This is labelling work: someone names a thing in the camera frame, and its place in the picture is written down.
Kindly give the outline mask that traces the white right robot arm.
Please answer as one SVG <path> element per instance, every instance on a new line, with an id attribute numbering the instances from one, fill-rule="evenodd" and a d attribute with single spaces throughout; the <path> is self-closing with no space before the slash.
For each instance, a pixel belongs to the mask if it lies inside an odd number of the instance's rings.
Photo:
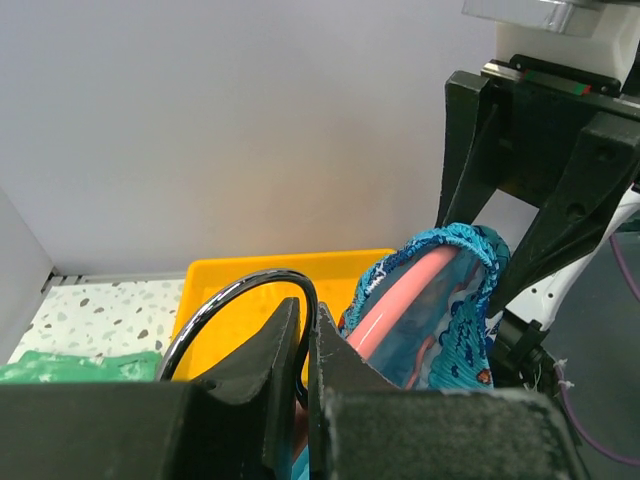
<path id="1" fill-rule="evenodd" d="M 473 223 L 496 192 L 536 209 L 504 218 L 513 244 L 492 294 L 501 385 L 549 368 L 542 348 L 567 293 L 639 208 L 639 102 L 617 80 L 522 55 L 445 85 L 438 225 Z"/>

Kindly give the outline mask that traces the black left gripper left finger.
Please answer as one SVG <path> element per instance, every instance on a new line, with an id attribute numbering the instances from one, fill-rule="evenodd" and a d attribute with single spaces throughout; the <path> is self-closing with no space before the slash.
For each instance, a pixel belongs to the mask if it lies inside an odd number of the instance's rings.
<path id="1" fill-rule="evenodd" d="M 299 302 L 191 382 L 1 389 L 5 479 L 287 479 Z"/>

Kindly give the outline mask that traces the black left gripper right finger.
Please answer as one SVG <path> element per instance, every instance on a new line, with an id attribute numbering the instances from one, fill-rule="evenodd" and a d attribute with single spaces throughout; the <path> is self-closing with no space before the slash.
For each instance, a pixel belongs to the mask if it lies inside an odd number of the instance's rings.
<path id="1" fill-rule="evenodd" d="M 585 479 L 563 415 L 522 389 L 404 391 L 365 363 L 325 304 L 309 341 L 313 479 Z"/>

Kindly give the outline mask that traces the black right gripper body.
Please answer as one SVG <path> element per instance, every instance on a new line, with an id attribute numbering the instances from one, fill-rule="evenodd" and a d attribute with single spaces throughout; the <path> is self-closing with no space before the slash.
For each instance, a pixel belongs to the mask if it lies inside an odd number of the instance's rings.
<path id="1" fill-rule="evenodd" d="M 506 160 L 499 188 L 540 207 L 556 189 L 580 131 L 600 113 L 637 122 L 639 81 L 596 74 L 521 54 L 486 63 L 500 110 Z"/>

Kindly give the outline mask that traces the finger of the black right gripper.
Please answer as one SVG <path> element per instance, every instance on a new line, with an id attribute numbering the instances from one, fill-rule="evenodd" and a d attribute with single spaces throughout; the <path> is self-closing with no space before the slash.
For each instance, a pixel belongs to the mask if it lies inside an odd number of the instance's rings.
<path id="1" fill-rule="evenodd" d="M 445 146 L 436 225 L 472 224 L 501 177 L 505 82 L 456 71 L 445 84 Z"/>
<path id="2" fill-rule="evenodd" d="M 500 277 L 489 313 L 593 251 L 638 172 L 639 123 L 596 114 L 578 133 L 557 185 Z"/>

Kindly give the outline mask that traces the blue shark print shorts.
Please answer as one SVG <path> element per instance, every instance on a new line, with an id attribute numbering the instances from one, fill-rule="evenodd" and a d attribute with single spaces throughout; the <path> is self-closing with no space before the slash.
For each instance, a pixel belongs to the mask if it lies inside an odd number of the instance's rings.
<path id="1" fill-rule="evenodd" d="M 354 335 L 393 284 L 439 247 L 457 251 L 401 314 L 368 362 L 402 389 L 490 389 L 494 383 L 488 353 L 501 317 L 488 310 L 510 251 L 487 226 L 453 223 L 423 231 L 377 261 L 359 279 L 338 329 L 345 338 Z"/>

